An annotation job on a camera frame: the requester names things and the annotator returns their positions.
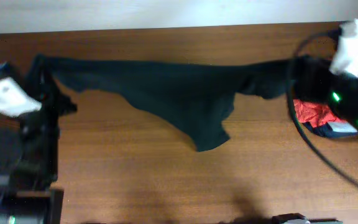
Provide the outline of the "red printed t-shirt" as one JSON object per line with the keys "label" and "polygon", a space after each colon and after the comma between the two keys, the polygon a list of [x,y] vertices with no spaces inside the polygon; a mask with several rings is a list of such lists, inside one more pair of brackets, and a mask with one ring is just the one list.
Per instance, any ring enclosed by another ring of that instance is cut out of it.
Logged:
{"label": "red printed t-shirt", "polygon": [[313,128],[325,125],[328,122],[345,123],[338,118],[327,105],[293,100],[296,118],[300,123],[310,123]]}

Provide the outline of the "navy folded garment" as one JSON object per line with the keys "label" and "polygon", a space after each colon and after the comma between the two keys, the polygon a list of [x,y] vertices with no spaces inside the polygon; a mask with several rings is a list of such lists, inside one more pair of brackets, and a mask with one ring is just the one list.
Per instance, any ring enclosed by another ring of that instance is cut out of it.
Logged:
{"label": "navy folded garment", "polygon": [[342,133],[342,132],[336,132],[333,131],[333,129],[330,127],[328,123],[318,126],[318,127],[312,127],[312,125],[309,122],[303,123],[303,126],[308,129],[311,133],[328,139],[338,139],[338,138],[344,138],[344,137],[351,137],[351,136],[357,136],[358,133]]}

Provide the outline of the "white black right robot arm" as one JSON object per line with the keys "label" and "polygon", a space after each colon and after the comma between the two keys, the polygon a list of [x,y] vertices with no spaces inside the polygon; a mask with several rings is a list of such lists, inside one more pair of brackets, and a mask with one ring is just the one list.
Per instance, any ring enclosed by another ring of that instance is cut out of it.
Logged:
{"label": "white black right robot arm", "polygon": [[300,59],[295,63],[300,76],[294,83],[293,97],[328,105],[331,111],[358,130],[358,78],[332,74],[326,60]]}

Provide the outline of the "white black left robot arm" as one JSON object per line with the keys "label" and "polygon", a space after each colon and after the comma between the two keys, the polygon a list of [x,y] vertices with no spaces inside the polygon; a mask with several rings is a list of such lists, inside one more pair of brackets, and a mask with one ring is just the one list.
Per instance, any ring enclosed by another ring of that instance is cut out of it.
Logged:
{"label": "white black left robot arm", "polygon": [[0,114],[18,122],[17,131],[0,128],[0,223],[60,223],[64,191],[58,179],[61,116],[77,111],[37,56],[22,77],[0,63]]}

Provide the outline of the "black Nike t-shirt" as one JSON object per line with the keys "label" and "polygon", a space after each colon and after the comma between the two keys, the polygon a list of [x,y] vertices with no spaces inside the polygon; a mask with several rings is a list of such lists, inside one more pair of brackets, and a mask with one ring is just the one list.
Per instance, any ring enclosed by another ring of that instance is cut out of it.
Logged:
{"label": "black Nike t-shirt", "polygon": [[101,90],[123,96],[133,107],[154,114],[189,136],[198,151],[229,140],[223,121],[236,93],[276,98],[285,92],[287,60],[215,66],[133,60],[76,60],[39,55],[43,68],[77,92]]}

